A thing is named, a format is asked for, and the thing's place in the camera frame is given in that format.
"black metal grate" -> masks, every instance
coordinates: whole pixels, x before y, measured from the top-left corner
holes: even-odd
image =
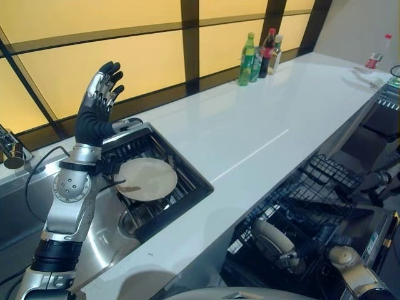
[[[158,133],[149,129],[142,129],[133,136],[122,137],[103,147],[102,164],[111,166],[107,167],[107,180],[113,183],[113,174],[119,171],[119,166],[137,158],[163,160],[177,174],[176,187],[162,199],[140,202],[117,194],[127,209],[126,217],[120,222],[124,226],[122,232],[143,242],[204,199],[213,188]]]
[[[254,247],[251,226],[256,219],[274,225],[296,248],[315,246],[315,240],[326,234],[327,227],[336,228],[351,214],[356,205],[351,193],[362,181],[332,159],[313,155],[236,226],[228,251],[234,256],[243,246]],[[323,243],[330,238],[330,234],[323,237]],[[272,257],[269,261],[273,263],[276,259]],[[314,265],[313,259],[308,259],[303,276]]]

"green bottle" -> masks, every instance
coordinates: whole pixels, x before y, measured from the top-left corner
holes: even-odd
[[[250,80],[251,68],[254,61],[254,33],[249,32],[246,44],[242,50],[242,58],[240,63],[239,79],[237,83],[240,86],[247,86]]]

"faucet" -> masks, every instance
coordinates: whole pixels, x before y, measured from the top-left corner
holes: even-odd
[[[4,166],[8,169],[18,169],[33,158],[33,154],[8,129],[0,124],[0,151]]]

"wall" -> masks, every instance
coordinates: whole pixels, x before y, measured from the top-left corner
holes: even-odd
[[[400,62],[398,0],[333,0],[316,52],[365,64],[386,33],[393,35],[378,69],[389,71]]]

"dish rack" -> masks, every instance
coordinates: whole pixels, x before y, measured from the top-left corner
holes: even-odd
[[[323,154],[313,154],[271,194],[261,199],[236,226],[227,258],[247,265],[249,269],[259,269],[260,278],[274,274],[275,278],[290,279],[290,284],[293,279],[300,283],[321,262],[321,251],[332,238],[341,239],[340,244],[351,243],[334,233],[355,208],[357,203],[351,194],[362,181],[361,177],[332,159],[326,159]],[[252,235],[252,225],[257,219],[272,224],[291,240],[295,249],[302,253],[303,270],[278,267],[279,256],[270,257],[265,264],[259,261],[266,260],[266,253],[260,255]],[[244,256],[252,257],[254,261],[244,261]]]

